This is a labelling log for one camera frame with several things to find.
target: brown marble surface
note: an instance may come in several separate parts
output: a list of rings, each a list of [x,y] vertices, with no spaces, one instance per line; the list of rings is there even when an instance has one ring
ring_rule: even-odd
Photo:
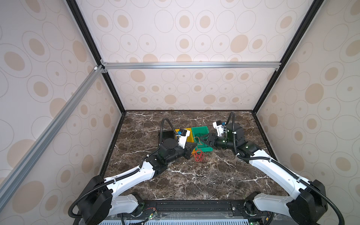
[[[230,112],[143,111],[127,112],[112,153],[105,177],[114,176],[137,166],[141,159],[156,150],[160,122],[167,117],[175,129],[208,126],[225,122]],[[246,140],[266,150],[264,141],[248,112],[235,112],[236,122],[244,128]],[[164,129],[170,126],[165,123]],[[123,194],[138,192],[145,200],[155,199],[244,199],[253,191],[287,195],[271,178],[257,168],[235,158],[231,150],[208,153],[205,163],[194,158],[177,159],[161,175],[142,182]]]

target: wall panel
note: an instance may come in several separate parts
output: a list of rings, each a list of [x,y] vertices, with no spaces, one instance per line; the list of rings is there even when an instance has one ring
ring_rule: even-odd
[[[72,224],[69,206],[99,174],[120,116],[100,75],[2,210],[0,224]]]
[[[109,70],[125,109],[252,110],[274,68]]]
[[[0,183],[94,64],[63,1],[1,1]]]
[[[312,0],[77,1],[105,62],[277,61]]]
[[[284,165],[320,180],[346,224],[360,217],[360,1],[320,10],[258,112]],[[337,224],[330,210],[320,224]]]

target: silver metal bar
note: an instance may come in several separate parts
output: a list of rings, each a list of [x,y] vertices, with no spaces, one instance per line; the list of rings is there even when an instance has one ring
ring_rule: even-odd
[[[278,68],[281,62],[104,63],[105,69]]]
[[[42,135],[36,140],[35,144],[32,146],[32,149],[28,151],[27,155],[23,157],[22,161],[9,174],[7,180],[0,189],[0,212],[21,185],[21,182],[29,174],[30,170],[46,150],[55,135],[65,124],[66,120],[70,117],[71,113],[85,96],[90,86],[95,82],[95,79],[102,72],[104,72],[103,68],[101,66],[97,66],[96,70],[93,70],[87,76],[87,78],[76,90],[73,96],[61,109],[59,114],[53,119]]]

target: yellow bin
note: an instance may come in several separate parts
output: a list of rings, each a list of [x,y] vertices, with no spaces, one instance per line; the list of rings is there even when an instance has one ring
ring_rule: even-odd
[[[187,142],[194,142],[194,138],[193,138],[193,132],[191,130],[191,128],[185,128],[185,130],[190,131],[190,136],[188,136],[188,138],[186,139]]]

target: wallpaper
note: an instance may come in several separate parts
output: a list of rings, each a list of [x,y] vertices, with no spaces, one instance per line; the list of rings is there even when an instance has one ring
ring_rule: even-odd
[[[274,68],[109,70],[125,109],[252,110]]]
[[[277,61],[312,0],[77,0],[105,62]]]
[[[258,117],[277,158],[321,181],[360,221],[360,0],[331,0],[282,72]],[[330,210],[320,224],[338,224]]]
[[[1,1],[0,183],[93,68],[62,1]]]
[[[99,174],[119,120],[100,75],[0,213],[0,225],[71,225],[69,206]]]

